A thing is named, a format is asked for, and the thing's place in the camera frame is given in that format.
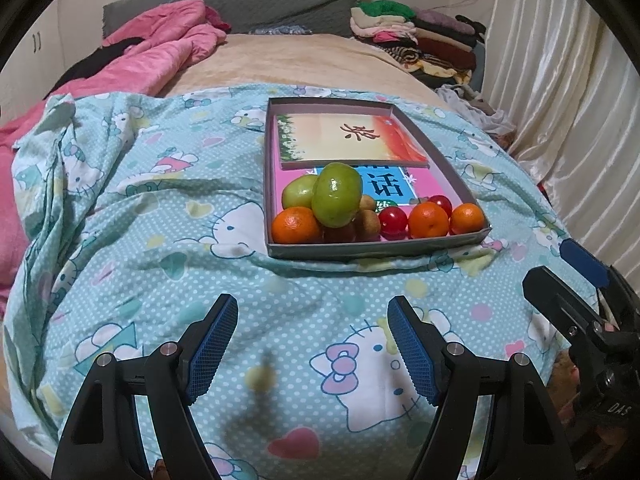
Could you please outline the orange tangerine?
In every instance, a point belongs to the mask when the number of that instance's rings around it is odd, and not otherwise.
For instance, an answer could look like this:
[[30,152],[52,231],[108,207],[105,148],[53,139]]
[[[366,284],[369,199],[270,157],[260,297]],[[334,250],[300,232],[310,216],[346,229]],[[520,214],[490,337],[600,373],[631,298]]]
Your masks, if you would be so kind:
[[449,233],[446,210],[431,202],[417,204],[408,217],[411,238],[443,237]]
[[322,227],[311,209],[295,206],[283,209],[271,223],[271,237],[277,244],[311,244],[322,239]]
[[469,234],[481,231],[486,223],[484,212],[479,206],[464,203],[451,211],[449,232],[452,235]]

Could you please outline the cherry tomato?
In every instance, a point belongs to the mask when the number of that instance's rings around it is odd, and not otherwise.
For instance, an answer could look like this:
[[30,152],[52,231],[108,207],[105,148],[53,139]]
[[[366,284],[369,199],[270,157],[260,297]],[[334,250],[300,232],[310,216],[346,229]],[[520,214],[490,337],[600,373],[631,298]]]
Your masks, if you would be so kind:
[[356,237],[356,230],[352,223],[341,228],[325,228],[323,230],[323,241],[326,244],[353,243]]
[[380,232],[386,240],[403,240],[407,236],[408,217],[401,208],[389,206],[378,213]]
[[433,203],[437,206],[439,206],[440,208],[442,208],[443,211],[446,212],[447,216],[450,217],[451,213],[452,213],[452,203],[450,202],[449,198],[445,195],[432,195],[428,198],[428,201],[430,203]]

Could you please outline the brown longan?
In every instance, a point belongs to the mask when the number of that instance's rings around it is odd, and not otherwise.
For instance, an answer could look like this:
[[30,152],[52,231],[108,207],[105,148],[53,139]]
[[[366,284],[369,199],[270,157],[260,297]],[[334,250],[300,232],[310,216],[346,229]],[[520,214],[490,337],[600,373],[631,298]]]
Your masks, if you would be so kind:
[[360,198],[359,209],[375,211],[376,200],[367,194],[363,194]]
[[380,237],[381,222],[374,210],[361,209],[352,224],[358,242],[373,242]]

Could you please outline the green mango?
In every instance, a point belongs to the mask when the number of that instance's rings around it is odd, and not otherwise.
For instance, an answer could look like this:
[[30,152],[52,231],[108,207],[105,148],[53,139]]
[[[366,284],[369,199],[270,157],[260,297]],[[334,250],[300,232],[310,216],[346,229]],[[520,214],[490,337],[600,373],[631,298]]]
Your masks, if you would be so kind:
[[282,191],[281,205],[283,209],[292,207],[311,208],[314,186],[318,180],[316,174],[304,174],[291,181]]
[[356,216],[361,195],[362,180],[358,171],[342,162],[330,162],[314,184],[311,210],[322,226],[342,228]]

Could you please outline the pink workbook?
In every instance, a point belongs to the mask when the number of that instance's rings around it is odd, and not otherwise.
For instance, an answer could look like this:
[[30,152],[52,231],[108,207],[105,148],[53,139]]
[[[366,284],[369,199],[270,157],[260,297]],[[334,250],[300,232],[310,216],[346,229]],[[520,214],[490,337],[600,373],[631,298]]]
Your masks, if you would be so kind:
[[[409,217],[414,206],[428,202],[428,198],[432,195],[445,195],[450,200],[450,197],[445,194],[442,187],[436,183],[435,178],[425,168],[405,168],[399,166],[352,166],[352,168],[356,169],[358,174],[360,174],[362,180],[362,195],[367,194],[376,200],[376,214],[386,207],[397,206],[405,211],[407,217]],[[276,172],[273,179],[274,189],[277,192],[274,196],[276,206],[274,207],[274,213],[272,214],[269,226],[269,236],[272,242],[271,223],[274,217],[283,210],[281,205],[283,189],[291,181],[304,174],[316,174],[318,176],[322,169],[321,167],[317,167],[302,170],[278,170]],[[311,244],[326,244],[323,241],[323,230],[326,227],[322,226],[321,223],[320,226],[322,227],[322,239],[319,243]],[[404,240],[425,240],[425,238],[411,238],[407,229],[407,236]],[[379,242],[388,243],[396,242],[396,240],[386,240],[380,233],[380,237],[373,242],[358,242],[358,240],[355,240],[353,243],[344,244]]]

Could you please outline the cream curtain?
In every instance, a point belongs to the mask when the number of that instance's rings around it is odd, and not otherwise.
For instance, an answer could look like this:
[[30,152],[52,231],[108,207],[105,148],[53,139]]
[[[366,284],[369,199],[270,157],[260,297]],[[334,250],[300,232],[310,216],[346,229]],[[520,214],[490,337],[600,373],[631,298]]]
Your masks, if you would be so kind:
[[483,92],[570,235],[639,279],[639,74],[587,0],[495,0]]

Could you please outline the white crumpled cloth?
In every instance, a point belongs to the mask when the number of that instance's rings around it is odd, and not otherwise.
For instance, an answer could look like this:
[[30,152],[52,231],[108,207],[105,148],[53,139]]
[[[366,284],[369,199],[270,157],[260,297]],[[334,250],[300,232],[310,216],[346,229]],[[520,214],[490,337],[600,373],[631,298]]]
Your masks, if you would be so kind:
[[510,145],[516,125],[504,110],[491,107],[480,92],[467,84],[443,84],[435,93],[467,122],[484,131],[500,145]]

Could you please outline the orange cream book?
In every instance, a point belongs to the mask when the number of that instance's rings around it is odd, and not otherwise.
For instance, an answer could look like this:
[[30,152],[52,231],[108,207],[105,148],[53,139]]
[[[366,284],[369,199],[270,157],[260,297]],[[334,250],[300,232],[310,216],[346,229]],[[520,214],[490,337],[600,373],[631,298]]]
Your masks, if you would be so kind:
[[292,113],[276,116],[279,159],[284,169],[329,162],[421,167],[427,152],[392,115]]

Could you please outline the pile of folded clothes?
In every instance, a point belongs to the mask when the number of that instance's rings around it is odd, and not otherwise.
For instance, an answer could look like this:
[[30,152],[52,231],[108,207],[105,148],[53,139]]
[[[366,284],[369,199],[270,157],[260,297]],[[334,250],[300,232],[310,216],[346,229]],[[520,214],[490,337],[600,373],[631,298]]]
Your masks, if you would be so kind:
[[428,88],[482,88],[487,28],[478,21],[375,0],[351,8],[349,26],[355,39],[387,53]]

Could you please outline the beige bed blanket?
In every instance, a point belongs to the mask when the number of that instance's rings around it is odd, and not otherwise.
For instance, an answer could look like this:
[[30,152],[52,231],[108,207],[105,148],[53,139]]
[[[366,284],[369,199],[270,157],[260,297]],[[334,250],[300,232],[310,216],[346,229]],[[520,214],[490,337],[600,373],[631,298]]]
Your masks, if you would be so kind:
[[449,108],[383,50],[355,39],[325,34],[230,35],[214,54],[180,70],[160,94],[175,96],[191,90],[255,82],[372,91],[443,110]]

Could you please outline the black garment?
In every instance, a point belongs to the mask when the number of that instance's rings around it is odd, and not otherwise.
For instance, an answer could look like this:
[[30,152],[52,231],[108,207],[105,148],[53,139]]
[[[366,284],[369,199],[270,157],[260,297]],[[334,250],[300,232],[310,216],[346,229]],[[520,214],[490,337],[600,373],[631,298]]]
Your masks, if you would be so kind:
[[141,37],[131,37],[120,40],[116,42],[116,44],[97,48],[86,58],[70,66],[70,68],[58,78],[58,81],[53,85],[49,94],[52,94],[55,90],[58,90],[58,88],[72,80],[86,79],[96,75],[100,70],[103,70],[105,66],[116,60],[116,58],[120,58],[128,48],[141,44],[142,41],[143,38]]

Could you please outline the white wardrobe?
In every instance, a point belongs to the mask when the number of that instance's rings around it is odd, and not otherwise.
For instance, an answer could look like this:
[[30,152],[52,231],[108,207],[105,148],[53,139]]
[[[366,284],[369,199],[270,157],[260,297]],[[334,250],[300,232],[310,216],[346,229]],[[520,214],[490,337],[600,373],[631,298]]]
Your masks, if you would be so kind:
[[22,116],[64,73],[58,0],[50,3],[18,43],[1,71],[1,125]]

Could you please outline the pink quilt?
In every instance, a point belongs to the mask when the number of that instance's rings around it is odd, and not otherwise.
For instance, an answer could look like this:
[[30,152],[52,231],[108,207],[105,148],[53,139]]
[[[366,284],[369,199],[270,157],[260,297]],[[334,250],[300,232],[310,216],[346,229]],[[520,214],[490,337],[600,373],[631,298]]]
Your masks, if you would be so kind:
[[[141,44],[86,79],[75,79],[50,96],[73,98],[120,91],[157,96],[179,70],[201,62],[223,44],[231,25],[203,0],[180,0],[147,10],[123,24],[102,41],[101,47],[141,37]],[[1,127],[1,307],[27,247],[13,197],[11,166],[14,143],[40,121],[46,102],[40,101],[24,115]]]

